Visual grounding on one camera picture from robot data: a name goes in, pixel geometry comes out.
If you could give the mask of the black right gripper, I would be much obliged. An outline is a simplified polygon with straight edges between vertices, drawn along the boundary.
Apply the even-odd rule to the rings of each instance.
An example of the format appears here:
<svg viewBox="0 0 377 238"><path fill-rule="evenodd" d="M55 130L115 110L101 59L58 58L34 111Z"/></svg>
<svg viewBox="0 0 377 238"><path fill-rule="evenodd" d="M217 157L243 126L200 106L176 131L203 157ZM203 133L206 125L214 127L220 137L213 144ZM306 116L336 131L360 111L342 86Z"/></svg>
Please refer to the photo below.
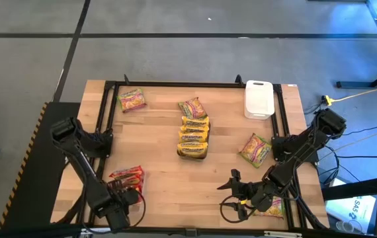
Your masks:
<svg viewBox="0 0 377 238"><path fill-rule="evenodd" d="M227 183L217 187L217 189L225 190L235 188L239 185L240 180L240 172L237 169L232 169L231 177ZM242 198L249 200L251 203L247 205L247 207L259 212L265 212L272 206L274 192L275 187L268 182L243 182L241 185ZM229 219L224 215L224 206L233 208L237 212L239 221L245 221L247 219L247 210L244 205L237 202L222 202L220 204L220 214L225 221L229 221Z"/></svg>

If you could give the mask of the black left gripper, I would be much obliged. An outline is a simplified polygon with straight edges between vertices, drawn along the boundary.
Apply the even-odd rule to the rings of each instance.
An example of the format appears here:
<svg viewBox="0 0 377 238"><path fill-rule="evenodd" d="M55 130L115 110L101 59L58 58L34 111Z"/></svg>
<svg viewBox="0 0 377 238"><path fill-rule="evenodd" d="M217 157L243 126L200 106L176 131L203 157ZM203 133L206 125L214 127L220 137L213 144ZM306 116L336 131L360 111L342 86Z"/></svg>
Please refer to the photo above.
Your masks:
<svg viewBox="0 0 377 238"><path fill-rule="evenodd" d="M121 180L112 180L108 182L108 191L112 199L125 211L128 212L130 206L137 204L139 192L134 188L124 188Z"/></svg>

